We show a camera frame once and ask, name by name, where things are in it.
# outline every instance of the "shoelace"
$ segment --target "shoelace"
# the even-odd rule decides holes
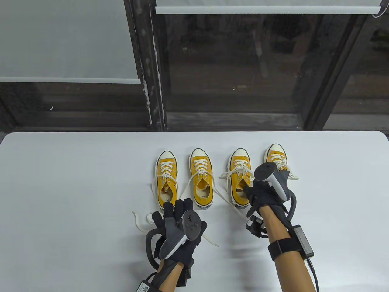
[[[298,176],[294,175],[292,173],[292,170],[291,168],[289,167],[289,165],[286,164],[286,159],[283,155],[281,154],[271,154],[270,155],[270,160],[272,162],[274,162],[276,165],[277,165],[277,168],[279,171],[281,171],[284,167],[289,170],[289,179],[300,179]]]
[[[194,178],[196,175],[198,175],[198,174],[200,174],[200,173],[207,173],[207,175],[209,174],[209,175],[212,177],[212,180],[214,180],[212,174],[210,174],[210,172],[208,172],[208,171],[206,170],[206,168],[208,167],[208,164],[206,163],[206,160],[205,160],[205,159],[195,160],[194,162],[195,162],[195,167],[196,167],[197,172],[196,172],[196,174],[194,174],[194,175],[190,178],[190,180],[189,180],[188,184],[186,185],[184,191],[180,194],[180,196],[179,196],[177,199],[181,198],[182,194],[186,191],[186,189],[188,188],[190,182],[193,180],[193,178]],[[173,162],[170,162],[170,161],[168,161],[168,162],[162,162],[162,163],[161,163],[161,171],[162,171],[162,174],[157,175],[157,176],[154,178],[153,182],[151,183],[151,190],[152,190],[152,193],[153,193],[154,198],[155,198],[157,210],[158,210],[158,212],[161,214],[162,217],[163,217],[163,213],[161,212],[161,208],[159,207],[158,196],[154,193],[154,186],[155,186],[156,183],[158,183],[158,177],[165,177],[165,178],[170,178],[171,180],[173,180],[173,181],[176,183],[176,185],[177,185],[177,190],[178,190],[178,183],[177,183],[177,181],[176,181],[176,180],[173,178],[173,176],[172,176],[172,171],[173,171],[173,169],[172,169],[172,167],[173,167],[172,164],[173,164]],[[138,216],[138,214],[137,214],[136,212],[134,212],[134,211],[131,211],[131,212],[134,214],[135,226],[137,227],[137,229],[138,229],[140,232],[147,233],[147,231],[144,230],[143,228],[141,228],[140,225],[139,225],[139,223],[138,223],[138,222],[139,222],[139,216]],[[154,225],[154,220],[152,219],[152,213],[149,213],[149,214],[147,215],[147,222],[148,222],[149,224],[151,224],[151,225]],[[219,247],[218,244],[214,243],[214,242],[213,242],[209,237],[207,237],[206,235],[203,234],[202,237],[203,237],[206,241],[208,241],[210,244]]]
[[[161,162],[161,164],[160,164],[161,174],[156,175],[151,183],[151,191],[152,191],[152,194],[154,195],[155,203],[157,205],[158,211],[161,208],[159,207],[158,195],[154,192],[154,189],[156,188],[156,185],[158,183],[158,178],[165,178],[166,180],[171,179],[172,181],[175,182],[175,184],[177,186],[177,191],[178,191],[178,183],[173,177],[173,164],[174,164],[173,161]]]
[[[234,169],[231,171],[227,171],[223,173],[220,178],[224,178],[226,180],[226,191],[228,192],[228,178],[231,177],[234,173],[237,173],[238,175],[241,174],[243,177],[247,175],[247,173],[251,174],[250,180],[254,180],[254,173],[251,169],[248,167],[248,162],[243,159],[236,159],[234,161]]]
[[[182,195],[186,192],[187,188],[189,187],[191,181],[198,175],[202,175],[202,174],[205,174],[205,178],[207,178],[207,175],[209,175],[212,180],[214,180],[214,177],[212,176],[212,173],[210,173],[209,171],[207,171],[208,169],[208,162],[206,159],[197,159],[197,160],[194,160],[193,161],[194,163],[194,167],[196,169],[196,172],[194,173],[194,175],[191,176],[191,178],[189,179],[188,183],[186,184],[185,188],[184,188],[184,191],[180,194],[180,196],[178,197],[179,199],[182,197]]]

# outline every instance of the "white window blind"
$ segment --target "white window blind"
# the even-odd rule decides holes
[[[1,0],[2,81],[140,83],[123,0]]]
[[[157,14],[377,14],[381,0],[156,0]]]

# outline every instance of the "yellow sneaker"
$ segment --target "yellow sneaker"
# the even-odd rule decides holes
[[[287,164],[287,157],[285,150],[280,144],[272,144],[265,152],[263,158],[264,162],[274,162],[277,165],[278,171],[287,170],[289,171],[288,179],[299,179],[297,176],[292,174],[291,168]]]
[[[249,204],[243,188],[251,186],[254,173],[251,171],[250,157],[246,150],[239,148],[231,155],[227,172],[221,175],[227,179],[226,189],[230,193],[232,203],[237,208],[246,208]]]
[[[155,179],[157,181],[157,199],[163,209],[164,202],[177,200],[177,160],[170,151],[164,151],[155,164]]]
[[[209,208],[214,199],[212,165],[204,150],[193,150],[189,157],[189,169],[193,178],[194,202],[200,208]]]

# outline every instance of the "skin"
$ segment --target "skin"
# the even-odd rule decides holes
[[[163,260],[161,261],[158,272],[162,269],[162,267],[163,267]],[[159,290],[162,292],[174,292],[174,289],[175,289],[177,282],[178,282],[178,278],[179,278],[183,268],[184,268],[184,265],[182,263],[178,263],[174,267],[174,269],[170,273],[170,275],[166,278],[166,280],[159,287]]]
[[[259,209],[270,243],[290,238],[285,226],[269,206]],[[315,292],[308,269],[299,252],[286,252],[275,259],[278,279],[283,292]]]

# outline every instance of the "label sticker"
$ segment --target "label sticker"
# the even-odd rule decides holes
[[[150,287],[146,283],[142,282],[140,283],[137,292],[147,292],[149,289]]]

